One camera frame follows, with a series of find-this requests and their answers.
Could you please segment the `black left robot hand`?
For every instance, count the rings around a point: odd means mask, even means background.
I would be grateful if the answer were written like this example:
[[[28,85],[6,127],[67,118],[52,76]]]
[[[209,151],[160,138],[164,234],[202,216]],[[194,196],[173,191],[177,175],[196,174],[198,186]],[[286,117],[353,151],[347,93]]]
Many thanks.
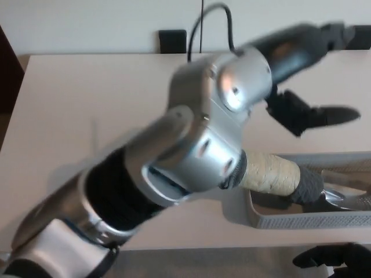
[[[344,23],[296,24],[250,42],[264,56],[271,70],[272,89],[265,98],[266,110],[296,137],[307,129],[340,125],[360,118],[360,112],[353,107],[312,107],[290,90],[278,92],[280,83],[321,61],[329,52],[344,50],[354,36],[355,28]]]

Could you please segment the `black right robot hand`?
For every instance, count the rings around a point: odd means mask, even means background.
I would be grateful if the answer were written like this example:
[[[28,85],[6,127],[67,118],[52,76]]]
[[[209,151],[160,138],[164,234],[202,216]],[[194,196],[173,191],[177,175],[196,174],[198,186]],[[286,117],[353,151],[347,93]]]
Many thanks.
[[[370,277],[370,249],[358,243],[321,245],[293,259],[296,267],[334,267],[331,277]]]

